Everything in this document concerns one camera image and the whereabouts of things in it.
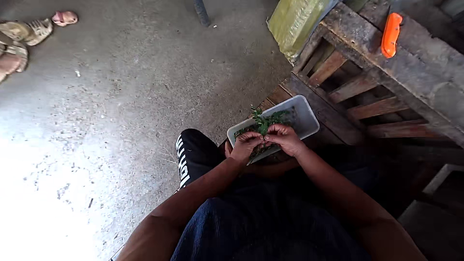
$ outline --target white plastic container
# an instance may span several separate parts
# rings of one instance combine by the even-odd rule
[[[303,95],[296,95],[282,103],[277,104],[276,106],[263,111],[261,116],[267,117],[270,116],[272,113],[277,111],[290,111],[291,118],[288,120],[291,123],[292,128],[295,130],[296,134],[300,139],[304,139],[310,135],[319,131],[319,122],[317,121],[316,117],[314,116],[311,107],[308,104],[308,101]],[[255,124],[255,120],[252,118],[246,119],[245,121],[229,128],[227,130],[227,137],[232,144],[232,147],[235,146],[235,138],[234,133],[240,129],[246,128]],[[256,156],[253,160],[251,160],[248,164],[256,162],[276,151],[279,151],[279,147],[273,147],[271,149],[266,150],[265,152]]]

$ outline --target black pants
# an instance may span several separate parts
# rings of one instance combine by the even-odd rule
[[[212,140],[195,129],[181,132],[175,148],[179,164],[179,188],[192,183],[226,159]]]
[[[176,142],[180,186],[183,188],[206,174],[226,159],[216,144],[199,130],[186,129]],[[348,180],[363,190],[370,190],[377,182],[378,171],[373,166],[374,157],[363,149],[346,145],[329,145],[316,153]],[[301,168],[291,170],[291,186],[294,189],[310,183]]]

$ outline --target person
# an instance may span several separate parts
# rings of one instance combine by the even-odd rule
[[[295,187],[239,177],[253,149],[271,144],[295,158],[306,183],[291,171],[284,176],[298,180]],[[266,136],[242,134],[233,149],[226,143],[224,154],[188,129],[176,149],[180,189],[138,225],[118,261],[426,260],[385,209],[291,127],[272,125]]]

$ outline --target gray concrete surface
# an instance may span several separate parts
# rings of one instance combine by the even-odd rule
[[[2,5],[3,20],[80,18],[0,85],[1,244],[15,260],[108,260],[177,189],[179,132],[220,143],[290,72],[265,23],[277,0],[205,0],[209,28],[190,0]]]

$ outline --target wooden pallet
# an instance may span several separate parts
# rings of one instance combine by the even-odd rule
[[[367,5],[360,12],[369,16],[372,10],[379,11]],[[409,24],[419,27],[413,20]],[[421,96],[421,92],[425,92],[423,89],[430,89],[424,87],[427,83],[446,82],[440,75],[430,72],[432,67],[438,67],[432,63],[433,57],[424,54],[424,49],[411,46],[406,39],[399,39],[399,44],[409,49],[416,48],[416,53],[422,55],[420,58],[429,62],[430,66],[417,62],[419,59],[411,56],[402,46],[398,46],[394,58],[387,60],[379,51],[380,39],[381,31],[378,28],[340,3],[316,28],[292,72],[312,93],[346,117],[357,129],[372,137],[443,140],[448,137],[463,147],[464,132],[459,121],[454,120],[456,117],[447,117],[443,110],[436,108],[439,104],[430,104]],[[359,73],[346,73],[344,67],[353,66],[359,69]],[[456,75],[455,70],[450,69],[450,73]],[[342,77],[342,82],[331,80],[340,78],[343,73],[345,77]],[[407,73],[414,81],[407,79]],[[376,93],[385,91],[388,92],[385,97],[376,97]]]

